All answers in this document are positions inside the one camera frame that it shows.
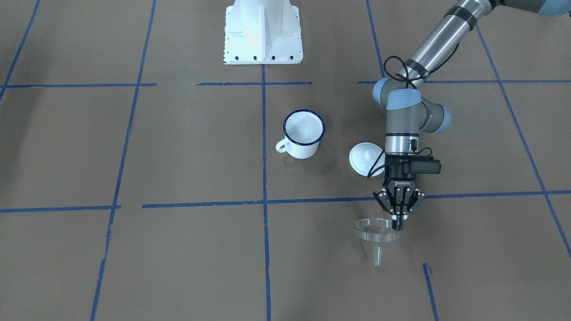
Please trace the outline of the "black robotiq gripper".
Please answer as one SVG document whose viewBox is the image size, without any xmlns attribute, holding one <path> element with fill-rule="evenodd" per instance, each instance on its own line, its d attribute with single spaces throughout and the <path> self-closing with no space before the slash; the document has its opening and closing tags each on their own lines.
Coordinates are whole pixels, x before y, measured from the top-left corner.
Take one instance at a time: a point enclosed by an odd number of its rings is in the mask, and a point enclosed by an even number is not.
<svg viewBox="0 0 571 321">
<path fill-rule="evenodd" d="M 404 230 L 409 213 L 414 213 L 424 199 L 416 185 L 417 164 L 424 162 L 424 156 L 386 156 L 384 181 L 381 190 L 373 192 L 382 209 L 391 216 L 392 229 Z"/>
</svg>

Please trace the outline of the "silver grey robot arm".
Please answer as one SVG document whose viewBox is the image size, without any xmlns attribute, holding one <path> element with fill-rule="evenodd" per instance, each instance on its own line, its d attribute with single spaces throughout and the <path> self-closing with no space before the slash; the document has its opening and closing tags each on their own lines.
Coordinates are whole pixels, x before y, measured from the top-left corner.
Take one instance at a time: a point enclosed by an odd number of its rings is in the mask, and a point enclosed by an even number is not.
<svg viewBox="0 0 571 321">
<path fill-rule="evenodd" d="M 391 215 L 391 227 L 401 231 L 408 215 L 414 213 L 425 194 L 418 189 L 419 174 L 439 174 L 441 163 L 431 154 L 423 155 L 420 133 L 442 132 L 451 124 L 451 112 L 442 104 L 422 97 L 419 87 L 455 53 L 463 37 L 480 18 L 498 6 L 515 8 L 539 16 L 559 17 L 570 12 L 568 0 L 459 0 L 407 60 L 400 59 L 398 73 L 386 73 L 373 88 L 373 98 L 387 112 L 385 146 L 381 153 L 384 172 L 381 190 L 374 197 Z"/>
</svg>

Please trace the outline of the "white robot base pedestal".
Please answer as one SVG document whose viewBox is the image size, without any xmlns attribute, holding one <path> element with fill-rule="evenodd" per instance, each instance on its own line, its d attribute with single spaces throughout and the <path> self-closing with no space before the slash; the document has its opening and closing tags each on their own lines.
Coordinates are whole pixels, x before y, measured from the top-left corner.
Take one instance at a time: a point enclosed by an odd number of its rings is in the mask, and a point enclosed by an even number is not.
<svg viewBox="0 0 571 321">
<path fill-rule="evenodd" d="M 302 63 L 300 11 L 289 0 L 235 0 L 224 17 L 224 64 Z"/>
</svg>

